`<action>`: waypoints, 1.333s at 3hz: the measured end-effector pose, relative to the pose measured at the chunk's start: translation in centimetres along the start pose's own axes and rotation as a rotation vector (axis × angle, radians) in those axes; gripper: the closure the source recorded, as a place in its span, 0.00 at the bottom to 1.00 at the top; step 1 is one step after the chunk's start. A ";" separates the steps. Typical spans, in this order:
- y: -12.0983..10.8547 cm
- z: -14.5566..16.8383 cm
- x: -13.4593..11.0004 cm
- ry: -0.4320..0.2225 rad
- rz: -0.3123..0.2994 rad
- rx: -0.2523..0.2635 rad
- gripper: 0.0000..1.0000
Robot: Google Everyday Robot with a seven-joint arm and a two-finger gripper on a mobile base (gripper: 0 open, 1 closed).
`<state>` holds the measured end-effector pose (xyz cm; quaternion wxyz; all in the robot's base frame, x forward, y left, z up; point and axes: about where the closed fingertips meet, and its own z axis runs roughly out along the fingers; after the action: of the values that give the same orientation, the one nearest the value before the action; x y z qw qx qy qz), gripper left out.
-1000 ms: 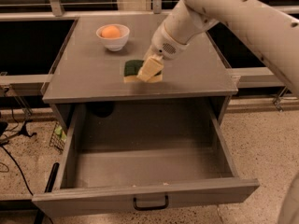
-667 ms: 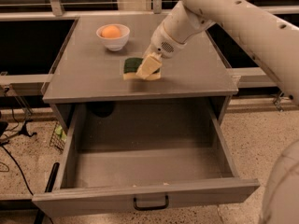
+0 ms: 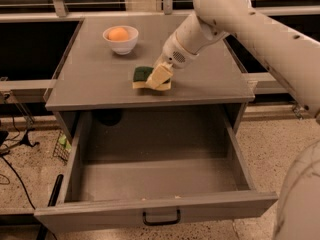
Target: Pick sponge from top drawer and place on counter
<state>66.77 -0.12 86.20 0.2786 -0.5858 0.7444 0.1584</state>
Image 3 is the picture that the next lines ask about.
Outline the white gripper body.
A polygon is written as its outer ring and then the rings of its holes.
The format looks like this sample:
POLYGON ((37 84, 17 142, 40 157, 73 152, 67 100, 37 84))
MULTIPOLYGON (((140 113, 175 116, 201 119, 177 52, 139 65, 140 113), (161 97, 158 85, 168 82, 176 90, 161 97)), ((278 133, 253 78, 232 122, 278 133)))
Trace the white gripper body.
POLYGON ((177 33, 174 32, 164 43, 159 60, 161 63, 171 64, 173 68, 182 69, 188 66, 197 57, 197 53, 187 51, 180 44, 177 33))

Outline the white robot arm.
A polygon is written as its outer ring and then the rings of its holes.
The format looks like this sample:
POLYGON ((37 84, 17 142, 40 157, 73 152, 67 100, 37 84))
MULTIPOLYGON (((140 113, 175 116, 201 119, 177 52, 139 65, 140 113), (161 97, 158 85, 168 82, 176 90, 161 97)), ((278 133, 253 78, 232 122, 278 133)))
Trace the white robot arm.
MULTIPOLYGON (((250 0, 193 0, 146 85, 157 90, 200 51, 235 37, 313 118, 320 119, 320 43, 256 11, 250 0)), ((273 240, 320 240, 320 142, 299 154, 278 199, 273 240)))

